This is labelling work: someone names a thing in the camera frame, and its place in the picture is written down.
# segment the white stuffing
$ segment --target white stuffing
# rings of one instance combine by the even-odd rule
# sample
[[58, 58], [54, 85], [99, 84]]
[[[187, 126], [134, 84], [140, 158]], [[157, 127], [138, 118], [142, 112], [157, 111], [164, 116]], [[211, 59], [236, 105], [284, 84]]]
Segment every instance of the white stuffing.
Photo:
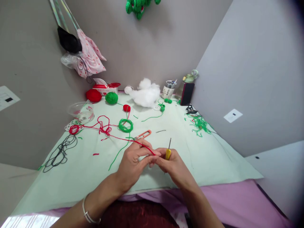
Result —
[[132, 88], [127, 87], [125, 88], [126, 94], [129, 94], [134, 102], [142, 107], [152, 108], [155, 106], [156, 100], [160, 98], [159, 85], [151, 84], [151, 81], [147, 78], [139, 83], [138, 90], [132, 90]]

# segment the hanging green ornament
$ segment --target hanging green ornament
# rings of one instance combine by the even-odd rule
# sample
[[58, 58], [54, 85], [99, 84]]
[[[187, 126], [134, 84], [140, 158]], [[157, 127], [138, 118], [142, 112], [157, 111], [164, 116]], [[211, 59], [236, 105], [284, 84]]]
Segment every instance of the hanging green ornament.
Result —
[[[155, 0], [155, 3], [158, 5], [161, 0]], [[133, 12], [136, 15], [136, 18], [140, 20], [145, 12], [145, 6], [149, 6], [151, 0], [127, 0], [126, 11], [127, 14]]]

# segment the phone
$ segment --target phone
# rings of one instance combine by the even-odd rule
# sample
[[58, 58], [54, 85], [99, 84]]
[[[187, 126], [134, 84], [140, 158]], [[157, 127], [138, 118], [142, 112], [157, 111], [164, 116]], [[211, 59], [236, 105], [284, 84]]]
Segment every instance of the phone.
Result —
[[194, 83], [185, 83], [184, 84], [184, 90], [183, 90], [183, 94], [181, 96], [181, 101], [180, 101], [181, 106], [186, 106], [186, 105], [190, 104], [193, 90], [194, 90]]

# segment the tissue box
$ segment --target tissue box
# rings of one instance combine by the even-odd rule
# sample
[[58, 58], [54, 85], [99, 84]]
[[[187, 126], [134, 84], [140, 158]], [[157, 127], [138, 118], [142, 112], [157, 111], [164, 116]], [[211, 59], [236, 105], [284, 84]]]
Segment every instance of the tissue box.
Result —
[[118, 94], [118, 87], [120, 86], [120, 83], [107, 84], [104, 80], [99, 78], [95, 78], [93, 80], [96, 82], [96, 84], [93, 86], [93, 89], [96, 89], [101, 93], [101, 95], [105, 96], [110, 92]]

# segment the plastic bag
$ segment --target plastic bag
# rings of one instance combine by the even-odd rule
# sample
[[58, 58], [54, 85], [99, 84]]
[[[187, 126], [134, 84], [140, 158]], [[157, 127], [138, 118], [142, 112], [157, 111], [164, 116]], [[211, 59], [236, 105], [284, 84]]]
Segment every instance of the plastic bag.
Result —
[[82, 56], [81, 52], [78, 52], [77, 54], [70, 54], [70, 53], [66, 53], [61, 57], [61, 63], [63, 65], [65, 65], [66, 67], [70, 68], [70, 69], [74, 69], [75, 65], [77, 66], [77, 64], [79, 62], [81, 62], [80, 57]]

